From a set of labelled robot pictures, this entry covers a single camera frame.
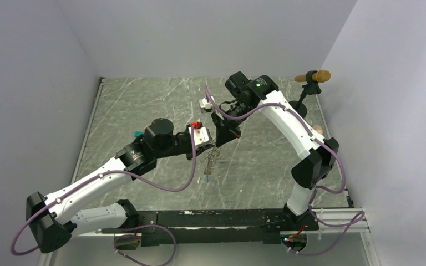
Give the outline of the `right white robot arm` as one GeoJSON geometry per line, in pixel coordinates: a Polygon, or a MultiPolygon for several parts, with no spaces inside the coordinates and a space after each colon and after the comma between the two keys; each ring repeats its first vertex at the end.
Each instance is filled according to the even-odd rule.
{"type": "Polygon", "coordinates": [[[338,142],[326,139],[309,126],[267,75],[251,80],[238,71],[227,79],[225,88],[235,99],[228,110],[220,108],[209,89],[205,89],[214,109],[211,117],[216,126],[216,147],[240,138],[240,124],[257,111],[278,128],[300,158],[291,170],[295,185],[283,219],[288,229],[298,230],[305,223],[304,214],[309,211],[317,182],[325,178],[334,165],[338,142]]]}

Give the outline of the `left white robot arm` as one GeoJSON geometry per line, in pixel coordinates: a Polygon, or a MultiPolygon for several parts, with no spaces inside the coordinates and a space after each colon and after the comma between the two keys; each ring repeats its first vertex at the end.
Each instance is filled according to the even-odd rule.
{"type": "Polygon", "coordinates": [[[91,174],[57,192],[30,195],[26,219],[37,248],[42,253],[50,253],[64,246],[71,237],[98,229],[133,231],[140,221],[138,211],[129,200],[120,199],[109,206],[92,209],[87,205],[153,170],[160,158],[185,155],[195,161],[197,155],[213,147],[209,129],[199,121],[177,134],[173,130],[170,120],[155,119],[143,134],[91,174]]]}

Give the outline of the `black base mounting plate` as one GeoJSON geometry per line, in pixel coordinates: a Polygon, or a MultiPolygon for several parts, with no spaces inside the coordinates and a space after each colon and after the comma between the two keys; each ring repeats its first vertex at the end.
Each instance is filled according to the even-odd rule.
{"type": "Polygon", "coordinates": [[[141,246],[179,244],[262,242],[280,244],[298,231],[317,231],[311,214],[295,217],[284,208],[139,211],[141,246]]]}

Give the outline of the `black microphone stand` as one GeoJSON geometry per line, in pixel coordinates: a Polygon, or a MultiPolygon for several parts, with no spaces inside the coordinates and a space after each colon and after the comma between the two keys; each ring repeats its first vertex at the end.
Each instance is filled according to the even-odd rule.
{"type": "Polygon", "coordinates": [[[290,101],[290,105],[294,108],[295,111],[302,117],[305,118],[307,115],[307,107],[303,103],[304,99],[308,95],[317,95],[322,92],[319,83],[313,82],[309,80],[308,82],[305,82],[306,84],[302,86],[302,92],[300,94],[300,98],[296,101],[290,101]]]}

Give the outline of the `teal key tag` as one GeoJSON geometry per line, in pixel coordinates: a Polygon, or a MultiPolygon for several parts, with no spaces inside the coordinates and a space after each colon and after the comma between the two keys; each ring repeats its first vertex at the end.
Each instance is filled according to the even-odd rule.
{"type": "Polygon", "coordinates": [[[136,137],[142,136],[143,134],[144,134],[144,132],[143,132],[143,131],[136,131],[136,132],[134,133],[134,137],[136,138],[136,137]]]}

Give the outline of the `round metal keyring disc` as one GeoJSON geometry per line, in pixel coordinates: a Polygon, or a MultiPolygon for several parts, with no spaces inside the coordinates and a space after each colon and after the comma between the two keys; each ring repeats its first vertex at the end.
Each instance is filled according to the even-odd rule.
{"type": "Polygon", "coordinates": [[[212,148],[209,153],[207,154],[207,161],[206,161],[206,167],[204,170],[204,175],[210,175],[212,174],[212,170],[215,166],[216,159],[215,159],[215,152],[216,150],[219,150],[218,147],[212,148]]]}

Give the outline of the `pink cylindrical object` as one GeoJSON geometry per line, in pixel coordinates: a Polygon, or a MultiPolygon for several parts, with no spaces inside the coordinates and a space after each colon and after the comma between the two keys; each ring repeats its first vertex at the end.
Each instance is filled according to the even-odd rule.
{"type": "Polygon", "coordinates": [[[324,130],[321,126],[319,125],[314,125],[312,126],[312,128],[314,129],[314,131],[318,134],[324,135],[324,130]]]}

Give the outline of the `gold microphone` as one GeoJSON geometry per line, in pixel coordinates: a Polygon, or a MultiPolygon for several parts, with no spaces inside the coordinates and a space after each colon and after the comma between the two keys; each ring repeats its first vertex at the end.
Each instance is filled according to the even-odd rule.
{"type": "Polygon", "coordinates": [[[318,83],[324,83],[329,81],[331,78],[331,73],[328,70],[311,70],[304,75],[299,75],[295,77],[296,82],[308,82],[309,80],[318,83]]]}

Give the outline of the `aluminium frame rail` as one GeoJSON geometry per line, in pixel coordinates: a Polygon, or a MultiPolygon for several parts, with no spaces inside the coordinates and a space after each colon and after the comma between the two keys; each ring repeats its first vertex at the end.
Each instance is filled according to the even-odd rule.
{"type": "MultiPolygon", "coordinates": [[[[352,218],[363,211],[361,208],[314,208],[314,213],[324,223],[339,225],[339,227],[330,227],[318,222],[320,233],[342,233],[352,218]]],[[[366,218],[351,225],[348,233],[369,233],[369,226],[366,218]]]]}

